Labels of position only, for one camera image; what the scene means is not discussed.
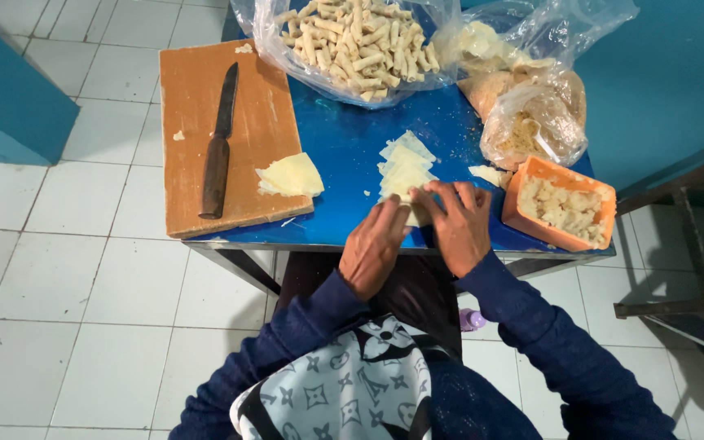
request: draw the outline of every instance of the black pants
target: black pants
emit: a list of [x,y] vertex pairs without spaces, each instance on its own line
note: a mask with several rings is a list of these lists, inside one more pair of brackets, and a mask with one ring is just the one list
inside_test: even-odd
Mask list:
[[[290,252],[276,310],[295,296],[308,297],[318,289],[341,254]],[[385,285],[369,302],[373,315],[393,313],[402,323],[435,337],[450,356],[461,359],[461,326],[458,317],[456,278],[439,256],[400,255]]]

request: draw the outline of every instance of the knit sweater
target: knit sweater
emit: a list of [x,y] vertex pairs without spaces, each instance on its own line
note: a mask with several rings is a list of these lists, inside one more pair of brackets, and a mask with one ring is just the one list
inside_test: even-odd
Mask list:
[[[653,402],[634,375],[559,307],[518,281],[493,252],[457,281],[474,295],[483,316],[499,323],[505,344],[518,349],[561,395],[570,438],[675,438],[675,422]],[[309,298],[294,298],[257,337],[243,340],[210,380],[186,399],[170,440],[236,436],[230,405],[247,388],[289,362],[362,325],[367,305],[338,272]],[[431,427],[435,438],[541,438],[529,419],[490,382],[452,361],[429,362]]]

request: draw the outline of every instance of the orange container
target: orange container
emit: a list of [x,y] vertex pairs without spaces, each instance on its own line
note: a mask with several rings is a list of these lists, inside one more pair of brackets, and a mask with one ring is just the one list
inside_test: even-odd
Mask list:
[[599,180],[593,180],[592,178],[536,156],[529,156],[526,162],[520,165],[518,172],[515,173],[513,180],[507,188],[507,195],[504,197],[504,208],[502,210],[502,222],[504,225],[511,226],[522,233],[527,233],[568,251],[587,251],[594,249],[594,245],[590,241],[583,240],[579,236],[562,231],[520,210],[520,206],[518,206],[518,195],[526,181],[523,178],[526,175],[552,180],[551,183],[553,186],[570,190],[594,191],[599,187],[606,187],[613,197],[610,197],[610,200],[601,202],[601,211],[594,216],[594,223],[599,224],[605,221],[605,231],[602,234],[605,241],[599,246],[599,249],[607,249],[607,246],[610,245],[612,225],[615,221],[614,217],[616,216],[616,191],[610,185],[601,183]]

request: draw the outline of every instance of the blue table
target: blue table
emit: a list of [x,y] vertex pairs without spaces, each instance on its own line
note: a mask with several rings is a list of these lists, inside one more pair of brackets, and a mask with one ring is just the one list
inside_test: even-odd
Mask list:
[[[488,165],[480,152],[483,125],[458,87],[419,92],[395,107],[370,111],[320,96],[289,78],[300,144],[317,166],[325,192],[314,198],[315,211],[285,220],[201,235],[184,242],[249,282],[278,292],[278,284],[240,250],[342,250],[347,234],[378,199],[376,164],[385,142],[412,130],[436,155],[431,172],[445,181],[472,181],[490,190],[491,244],[499,257],[522,258],[508,268],[521,278],[553,272],[615,255],[604,251],[567,252],[550,249],[541,240],[501,222],[504,191],[469,173],[472,165]],[[594,176],[588,154],[572,170]],[[367,190],[370,196],[364,195]],[[402,245],[403,254],[435,254],[430,227],[413,229]]]

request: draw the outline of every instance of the wooden knife handle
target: wooden knife handle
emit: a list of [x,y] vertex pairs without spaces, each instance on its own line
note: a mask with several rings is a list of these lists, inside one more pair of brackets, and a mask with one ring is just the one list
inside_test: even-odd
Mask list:
[[202,176],[202,210],[200,218],[221,218],[224,192],[227,189],[227,167],[230,163],[230,144],[214,135],[208,143],[205,174]]

